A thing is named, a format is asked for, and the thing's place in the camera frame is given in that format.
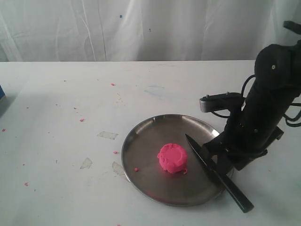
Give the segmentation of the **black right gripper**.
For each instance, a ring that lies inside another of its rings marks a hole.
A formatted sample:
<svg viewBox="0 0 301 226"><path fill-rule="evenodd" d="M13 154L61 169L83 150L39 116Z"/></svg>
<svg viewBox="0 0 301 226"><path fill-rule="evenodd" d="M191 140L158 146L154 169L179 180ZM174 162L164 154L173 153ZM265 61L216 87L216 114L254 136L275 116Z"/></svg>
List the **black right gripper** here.
<svg viewBox="0 0 301 226"><path fill-rule="evenodd" d="M203 144L206 159L217 155L217 171L232 176L234 168L242 170L257 158L265 156L268 146L282 132L277 132L281 112L272 95L248 95L243 102L231 112L223 137L215 137Z"/></svg>

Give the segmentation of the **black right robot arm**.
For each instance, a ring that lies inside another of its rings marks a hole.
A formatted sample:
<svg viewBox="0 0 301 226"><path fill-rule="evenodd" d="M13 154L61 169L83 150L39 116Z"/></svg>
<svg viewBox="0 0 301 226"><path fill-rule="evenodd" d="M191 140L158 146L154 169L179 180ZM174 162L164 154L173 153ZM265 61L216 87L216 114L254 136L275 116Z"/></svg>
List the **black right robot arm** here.
<svg viewBox="0 0 301 226"><path fill-rule="evenodd" d="M226 158L237 170L267 154L283 131L278 123L285 118L290 127L299 127L300 115L286 116L301 93L301 44L271 44L255 60L254 80L249 93L224 93L200 99L202 112L217 114L228 110L224 131L202 146L206 158Z"/></svg>

